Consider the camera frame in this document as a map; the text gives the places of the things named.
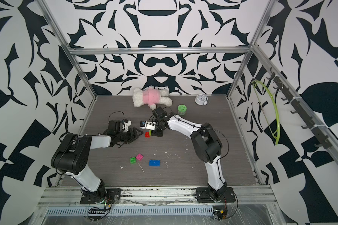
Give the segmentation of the dark green lego brick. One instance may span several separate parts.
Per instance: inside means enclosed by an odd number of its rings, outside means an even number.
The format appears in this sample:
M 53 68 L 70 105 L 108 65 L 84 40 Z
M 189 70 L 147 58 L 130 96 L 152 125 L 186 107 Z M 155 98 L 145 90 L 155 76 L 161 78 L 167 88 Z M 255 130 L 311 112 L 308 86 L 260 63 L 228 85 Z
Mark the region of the dark green lego brick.
M 136 158 L 135 157 L 130 158 L 130 163 L 131 164 L 135 164 L 136 163 Z

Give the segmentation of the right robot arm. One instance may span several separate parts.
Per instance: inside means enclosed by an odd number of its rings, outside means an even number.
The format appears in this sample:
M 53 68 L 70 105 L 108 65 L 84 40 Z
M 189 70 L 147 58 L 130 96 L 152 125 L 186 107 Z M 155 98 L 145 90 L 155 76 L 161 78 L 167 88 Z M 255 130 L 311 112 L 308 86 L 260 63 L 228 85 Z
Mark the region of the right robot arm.
M 221 167 L 223 144 L 216 130 L 209 123 L 190 122 L 173 112 L 167 113 L 161 107 L 153 110 L 152 114 L 156 122 L 156 130 L 161 132 L 170 129 L 191 139 L 197 157 L 205 164 L 209 199 L 222 200 L 227 190 L 227 183 Z

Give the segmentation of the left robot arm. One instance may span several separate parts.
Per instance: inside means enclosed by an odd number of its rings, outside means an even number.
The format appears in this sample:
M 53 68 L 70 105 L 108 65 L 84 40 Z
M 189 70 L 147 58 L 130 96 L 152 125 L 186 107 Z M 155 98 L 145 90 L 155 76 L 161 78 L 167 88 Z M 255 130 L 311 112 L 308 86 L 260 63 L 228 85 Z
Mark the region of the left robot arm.
M 91 150 L 130 144 L 144 132 L 137 128 L 108 131 L 99 135 L 67 134 L 51 159 L 51 167 L 60 175 L 70 176 L 82 188 L 83 196 L 101 202 L 108 197 L 105 183 L 88 165 Z

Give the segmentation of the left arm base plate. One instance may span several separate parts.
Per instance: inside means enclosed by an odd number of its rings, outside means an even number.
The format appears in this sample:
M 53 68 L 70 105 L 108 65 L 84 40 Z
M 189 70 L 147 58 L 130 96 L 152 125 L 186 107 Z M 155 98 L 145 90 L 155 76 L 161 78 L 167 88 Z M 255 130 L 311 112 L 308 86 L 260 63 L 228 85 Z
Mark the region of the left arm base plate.
M 96 192 L 89 192 L 85 189 L 81 190 L 82 197 L 80 204 L 111 204 L 121 198 L 122 190 L 120 188 L 106 188 L 104 192 L 100 192 L 98 189 Z

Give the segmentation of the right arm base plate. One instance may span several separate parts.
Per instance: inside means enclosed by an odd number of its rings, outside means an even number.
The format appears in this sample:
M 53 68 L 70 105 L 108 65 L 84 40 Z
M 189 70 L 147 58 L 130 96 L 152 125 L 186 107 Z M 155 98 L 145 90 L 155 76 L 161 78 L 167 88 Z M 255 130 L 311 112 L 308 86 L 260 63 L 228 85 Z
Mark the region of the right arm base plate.
M 236 202 L 233 188 L 226 186 L 223 186 L 219 190 L 214 190 L 209 187 L 196 188 L 194 197 L 199 203 Z

